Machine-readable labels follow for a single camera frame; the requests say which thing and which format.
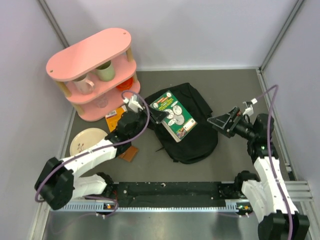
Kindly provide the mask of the green puzzle book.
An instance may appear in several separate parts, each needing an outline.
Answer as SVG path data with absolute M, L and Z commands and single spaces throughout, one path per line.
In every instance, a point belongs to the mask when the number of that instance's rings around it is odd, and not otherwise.
M 150 107 L 169 113 L 161 123 L 177 143 L 198 124 L 169 90 L 153 101 Z

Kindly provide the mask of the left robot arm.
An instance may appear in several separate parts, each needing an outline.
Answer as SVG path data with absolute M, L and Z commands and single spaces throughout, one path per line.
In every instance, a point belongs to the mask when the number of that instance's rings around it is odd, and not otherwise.
M 50 158 L 34 185 L 36 196 L 42 197 L 53 210 L 59 210 L 71 200 L 88 195 L 109 198 L 114 191 L 109 175 L 102 172 L 90 177 L 82 175 L 97 165 L 122 155 L 131 147 L 131 142 L 146 130 L 149 123 L 159 124 L 167 116 L 166 111 L 150 107 L 137 112 L 124 112 L 115 130 L 94 146 L 63 159 Z

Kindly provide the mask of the brown leather wallet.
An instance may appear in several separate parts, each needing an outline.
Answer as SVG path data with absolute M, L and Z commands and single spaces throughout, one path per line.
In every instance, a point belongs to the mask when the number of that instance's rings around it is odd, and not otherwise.
M 138 152 L 139 149 L 137 147 L 130 146 L 124 153 L 122 153 L 118 157 L 130 163 L 133 161 Z

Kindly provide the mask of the black student backpack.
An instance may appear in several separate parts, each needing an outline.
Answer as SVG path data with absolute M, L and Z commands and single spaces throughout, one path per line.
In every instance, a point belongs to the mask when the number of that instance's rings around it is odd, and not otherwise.
M 174 162 L 194 164 L 214 151 L 218 132 L 207 122 L 213 111 L 189 83 L 162 89 L 145 101 L 151 109 L 168 113 L 163 121 L 150 123 L 148 128 Z

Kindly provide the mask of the pink mug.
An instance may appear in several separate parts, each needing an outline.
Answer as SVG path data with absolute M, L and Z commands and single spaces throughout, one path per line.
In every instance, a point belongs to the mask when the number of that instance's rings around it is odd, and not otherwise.
M 95 84 L 91 80 L 91 76 L 89 74 L 84 74 L 72 81 L 77 90 L 83 95 L 89 95 L 95 90 Z

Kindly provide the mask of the orange paperback book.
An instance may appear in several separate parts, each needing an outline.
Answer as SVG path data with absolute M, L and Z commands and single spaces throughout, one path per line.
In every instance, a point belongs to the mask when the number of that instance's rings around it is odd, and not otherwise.
M 116 129 L 118 121 L 121 119 L 122 114 L 126 111 L 127 107 L 122 105 L 105 116 L 105 120 L 110 132 Z

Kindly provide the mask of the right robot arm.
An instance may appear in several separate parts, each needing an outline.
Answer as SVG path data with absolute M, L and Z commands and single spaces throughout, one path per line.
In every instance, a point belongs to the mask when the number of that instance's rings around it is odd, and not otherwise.
M 270 113 L 258 114 L 251 123 L 238 107 L 210 117 L 207 121 L 224 136 L 238 135 L 247 140 L 247 152 L 256 173 L 242 171 L 234 179 L 233 192 L 247 198 L 258 220 L 260 240 L 304 240 L 309 218 L 294 205 L 280 170 L 277 150 L 272 142 L 274 119 Z

